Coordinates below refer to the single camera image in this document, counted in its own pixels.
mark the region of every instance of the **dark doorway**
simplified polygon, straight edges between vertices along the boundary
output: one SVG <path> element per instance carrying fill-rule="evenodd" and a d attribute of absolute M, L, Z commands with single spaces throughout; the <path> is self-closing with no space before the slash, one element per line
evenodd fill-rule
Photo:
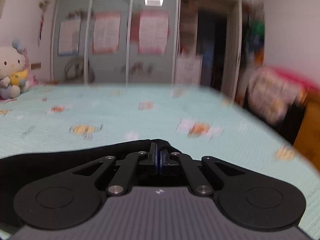
<path fill-rule="evenodd" d="M 221 90 L 227 36 L 227 17 L 199 10 L 196 53 L 203 55 L 202 86 Z"/>

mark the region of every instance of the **bed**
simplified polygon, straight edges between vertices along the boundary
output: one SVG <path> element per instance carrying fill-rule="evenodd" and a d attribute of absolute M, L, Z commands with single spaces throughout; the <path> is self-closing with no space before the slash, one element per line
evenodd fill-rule
<path fill-rule="evenodd" d="M 320 238 L 320 175 L 263 122 L 210 89 L 170 86 L 38 86 L 0 102 L 0 158 L 160 138 L 284 180 L 302 191 L 300 227 Z M 193 134 L 193 127 L 201 126 Z"/>

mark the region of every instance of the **stuffed toy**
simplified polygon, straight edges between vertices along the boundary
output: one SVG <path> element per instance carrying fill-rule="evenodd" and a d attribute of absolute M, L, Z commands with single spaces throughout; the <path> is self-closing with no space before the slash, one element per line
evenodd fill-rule
<path fill-rule="evenodd" d="M 0 47 L 0 96 L 3 99 L 17 98 L 28 91 L 28 71 L 24 69 L 24 48 L 15 39 L 12 47 Z"/>
<path fill-rule="evenodd" d="M 10 76 L 10 82 L 15 86 L 23 86 L 26 84 L 28 78 L 28 70 L 24 70 L 21 72 L 13 73 Z"/>

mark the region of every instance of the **sliding wardrobe door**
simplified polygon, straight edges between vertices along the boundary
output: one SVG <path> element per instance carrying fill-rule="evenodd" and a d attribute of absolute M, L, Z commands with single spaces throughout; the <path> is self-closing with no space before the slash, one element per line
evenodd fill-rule
<path fill-rule="evenodd" d="M 89 0 L 59 0 L 57 4 L 52 61 L 53 78 L 56 81 L 84 82 L 85 14 L 87 13 L 88 5 Z M 74 30 L 74 34 L 70 37 L 66 35 L 68 30 Z"/>
<path fill-rule="evenodd" d="M 125 83 L 130 0 L 93 0 L 88 46 L 95 82 Z"/>
<path fill-rule="evenodd" d="M 178 0 L 133 0 L 129 82 L 172 82 L 178 4 Z"/>

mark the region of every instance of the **black cloth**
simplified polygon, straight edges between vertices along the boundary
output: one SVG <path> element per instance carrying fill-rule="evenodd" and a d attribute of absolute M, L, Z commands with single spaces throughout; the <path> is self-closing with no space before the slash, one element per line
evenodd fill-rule
<path fill-rule="evenodd" d="M 13 209 L 16 193 L 28 183 L 71 169 L 104 156 L 113 155 L 117 160 L 129 153 L 148 152 L 151 143 L 158 144 L 158 150 L 180 152 L 169 142 L 161 139 L 138 140 L 68 152 L 31 153 L 14 155 L 0 160 L 0 222 L 19 227 L 19 220 Z"/>

